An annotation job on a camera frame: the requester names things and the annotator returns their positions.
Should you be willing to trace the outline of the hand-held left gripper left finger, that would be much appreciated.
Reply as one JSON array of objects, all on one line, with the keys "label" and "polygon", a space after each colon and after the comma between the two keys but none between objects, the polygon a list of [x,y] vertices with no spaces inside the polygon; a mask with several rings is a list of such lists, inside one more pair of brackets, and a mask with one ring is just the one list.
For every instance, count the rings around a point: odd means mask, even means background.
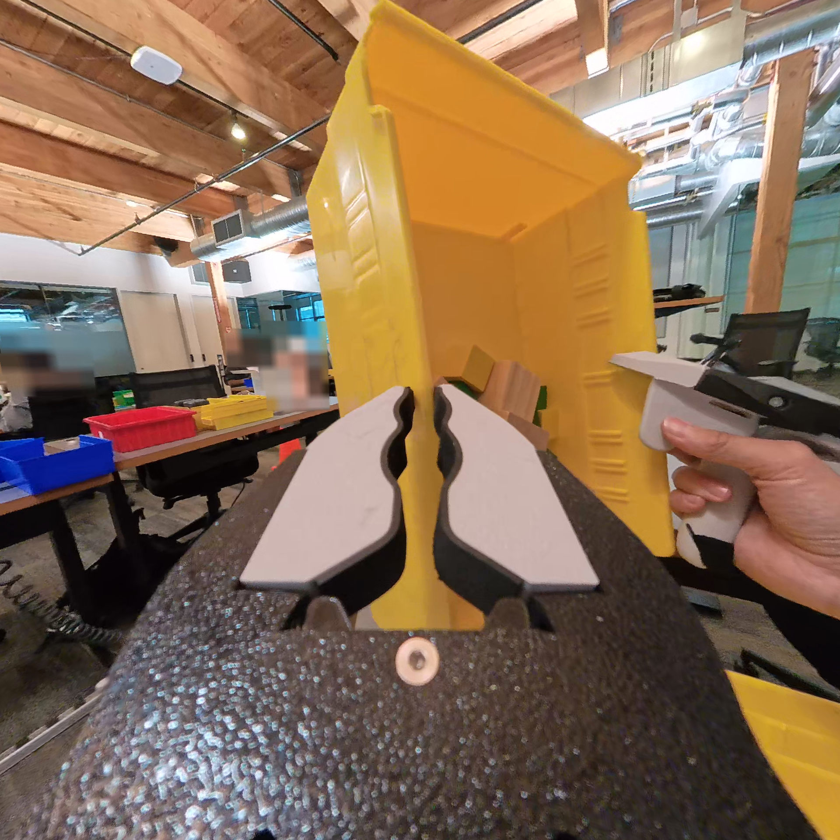
[{"label": "hand-held left gripper left finger", "polygon": [[406,525],[398,479],[414,395],[394,386],[307,447],[244,570],[242,587],[338,599],[357,613],[399,581]]}]

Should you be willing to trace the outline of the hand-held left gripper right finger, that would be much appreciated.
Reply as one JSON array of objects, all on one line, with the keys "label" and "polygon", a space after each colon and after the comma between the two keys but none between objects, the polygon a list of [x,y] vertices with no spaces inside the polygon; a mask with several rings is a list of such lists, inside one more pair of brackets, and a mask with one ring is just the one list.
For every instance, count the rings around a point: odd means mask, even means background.
[{"label": "hand-held left gripper right finger", "polygon": [[598,574],[526,437],[449,384],[434,389],[434,425],[441,582],[485,616],[506,599],[596,591]]}]

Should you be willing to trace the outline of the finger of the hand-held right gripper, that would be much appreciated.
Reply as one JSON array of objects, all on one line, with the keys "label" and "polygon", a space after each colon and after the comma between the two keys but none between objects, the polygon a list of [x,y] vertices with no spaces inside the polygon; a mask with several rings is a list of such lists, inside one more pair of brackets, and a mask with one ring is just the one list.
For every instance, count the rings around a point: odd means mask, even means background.
[{"label": "finger of the hand-held right gripper", "polygon": [[610,362],[626,370],[649,376],[653,380],[689,389],[695,388],[707,373],[707,367],[703,364],[651,351],[616,353]]}]

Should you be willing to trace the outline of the pile of wooden cubes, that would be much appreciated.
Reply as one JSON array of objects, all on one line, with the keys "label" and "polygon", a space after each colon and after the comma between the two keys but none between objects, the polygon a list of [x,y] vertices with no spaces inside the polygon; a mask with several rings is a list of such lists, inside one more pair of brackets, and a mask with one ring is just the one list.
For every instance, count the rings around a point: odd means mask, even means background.
[{"label": "pile of wooden cubes", "polygon": [[550,434],[539,425],[547,395],[539,377],[514,360],[494,360],[477,345],[453,350],[448,375],[434,385],[452,385],[515,427],[538,451],[548,450]]}]

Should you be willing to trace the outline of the yellow plastic box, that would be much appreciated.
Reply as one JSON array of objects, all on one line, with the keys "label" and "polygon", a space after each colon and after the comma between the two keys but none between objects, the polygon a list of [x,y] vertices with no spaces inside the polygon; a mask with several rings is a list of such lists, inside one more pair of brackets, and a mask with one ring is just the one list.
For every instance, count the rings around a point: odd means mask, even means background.
[{"label": "yellow plastic box", "polygon": [[837,702],[727,671],[752,735],[823,839],[839,838]]},{"label": "yellow plastic box", "polygon": [[434,569],[433,385],[473,347],[548,391],[549,450],[657,556],[675,550],[666,455],[638,429],[655,351],[640,161],[391,2],[353,53],[308,211],[341,414],[394,385],[416,401],[399,485],[401,580],[382,629],[473,629]]}]

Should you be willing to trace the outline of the person's right hand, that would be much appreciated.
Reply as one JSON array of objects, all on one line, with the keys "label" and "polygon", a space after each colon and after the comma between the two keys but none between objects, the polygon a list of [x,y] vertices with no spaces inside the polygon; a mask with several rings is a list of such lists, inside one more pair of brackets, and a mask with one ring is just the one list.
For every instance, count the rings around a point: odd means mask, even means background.
[{"label": "person's right hand", "polygon": [[673,475],[672,511],[697,518],[727,505],[733,489],[705,475],[701,462],[742,471],[755,500],[734,543],[734,561],[753,581],[791,602],[839,618],[839,477],[803,443],[742,437],[676,417],[661,425],[671,454],[684,465]]}]

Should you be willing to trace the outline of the black mesh office chair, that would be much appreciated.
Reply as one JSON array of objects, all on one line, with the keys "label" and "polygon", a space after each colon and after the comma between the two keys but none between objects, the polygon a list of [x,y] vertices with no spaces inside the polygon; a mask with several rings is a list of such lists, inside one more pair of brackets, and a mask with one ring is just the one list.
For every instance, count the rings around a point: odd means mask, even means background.
[{"label": "black mesh office chair", "polygon": [[702,333],[692,343],[709,344],[703,364],[748,377],[791,378],[811,310],[732,314],[720,338]]}]

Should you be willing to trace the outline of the shallow yellow plastic bin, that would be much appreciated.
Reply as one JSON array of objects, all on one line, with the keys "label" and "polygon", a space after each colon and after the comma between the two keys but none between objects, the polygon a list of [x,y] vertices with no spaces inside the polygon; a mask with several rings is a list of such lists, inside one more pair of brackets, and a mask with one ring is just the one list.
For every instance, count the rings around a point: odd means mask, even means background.
[{"label": "shallow yellow plastic bin", "polygon": [[231,427],[261,422],[274,416],[277,403],[258,394],[231,395],[209,398],[195,407],[197,432],[222,431]]}]

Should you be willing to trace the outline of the long wooden desk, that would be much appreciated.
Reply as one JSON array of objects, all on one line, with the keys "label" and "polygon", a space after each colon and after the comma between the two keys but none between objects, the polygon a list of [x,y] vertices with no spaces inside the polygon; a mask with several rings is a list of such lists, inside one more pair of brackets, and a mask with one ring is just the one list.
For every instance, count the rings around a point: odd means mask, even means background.
[{"label": "long wooden desk", "polygon": [[[228,440],[247,441],[258,454],[293,438],[310,443],[318,432],[339,417],[338,400],[327,407],[272,418],[220,431],[196,432],[194,437],[121,455],[113,452],[114,471],[107,476],[29,495],[2,480],[2,549],[48,535],[66,586],[68,611],[44,600],[21,574],[11,574],[11,563],[2,561],[2,595],[19,609],[27,609],[64,634],[93,644],[109,644],[116,632],[100,626],[137,614],[147,603],[169,569],[192,545],[140,531],[140,514],[130,505],[120,470],[137,468],[160,459],[183,455]],[[60,501],[82,491],[104,488],[115,531],[115,541],[92,567],[81,561],[76,538]]]}]

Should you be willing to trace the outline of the red plastic bin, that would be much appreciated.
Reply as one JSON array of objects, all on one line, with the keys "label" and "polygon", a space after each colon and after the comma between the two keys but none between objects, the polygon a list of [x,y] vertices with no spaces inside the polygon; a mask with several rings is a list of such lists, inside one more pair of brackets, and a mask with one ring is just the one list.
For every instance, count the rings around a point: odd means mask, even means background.
[{"label": "red plastic bin", "polygon": [[108,440],[115,453],[125,455],[196,435],[195,411],[177,406],[126,409],[87,417],[91,436]]}]

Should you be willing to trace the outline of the blue plastic bin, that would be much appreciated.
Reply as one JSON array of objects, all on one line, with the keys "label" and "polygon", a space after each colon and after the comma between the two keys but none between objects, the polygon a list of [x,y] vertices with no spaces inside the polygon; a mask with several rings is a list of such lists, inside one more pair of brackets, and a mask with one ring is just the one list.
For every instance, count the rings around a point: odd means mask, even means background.
[{"label": "blue plastic bin", "polygon": [[78,440],[75,448],[54,453],[47,451],[41,437],[2,441],[3,481],[36,496],[114,471],[111,441],[87,435],[79,436]]}]

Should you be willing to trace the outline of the white ceiling device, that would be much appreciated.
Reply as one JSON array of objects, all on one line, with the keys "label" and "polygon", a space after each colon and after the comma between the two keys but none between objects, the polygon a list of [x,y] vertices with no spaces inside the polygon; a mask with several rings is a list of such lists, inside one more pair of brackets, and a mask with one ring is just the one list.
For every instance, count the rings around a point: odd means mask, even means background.
[{"label": "white ceiling device", "polygon": [[130,66],[142,76],[164,86],[171,86],[182,78],[182,65],[148,45],[136,48],[130,56]]}]

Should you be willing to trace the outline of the wooden post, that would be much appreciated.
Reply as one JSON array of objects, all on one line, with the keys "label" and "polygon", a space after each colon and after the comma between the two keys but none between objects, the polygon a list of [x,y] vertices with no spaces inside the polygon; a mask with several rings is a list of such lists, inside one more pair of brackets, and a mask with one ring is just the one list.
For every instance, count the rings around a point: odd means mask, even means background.
[{"label": "wooden post", "polygon": [[781,309],[814,48],[779,59],[770,86],[762,171],[743,310]]}]

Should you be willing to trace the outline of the metal ventilation duct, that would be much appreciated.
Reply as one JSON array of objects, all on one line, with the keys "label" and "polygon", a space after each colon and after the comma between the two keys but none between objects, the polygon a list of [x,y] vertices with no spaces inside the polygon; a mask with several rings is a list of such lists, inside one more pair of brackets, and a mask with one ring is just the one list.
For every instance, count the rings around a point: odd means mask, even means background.
[{"label": "metal ventilation duct", "polygon": [[246,207],[214,219],[209,231],[195,238],[190,249],[205,262],[246,257],[299,237],[308,237],[312,228],[308,199],[297,196],[261,213]]}]

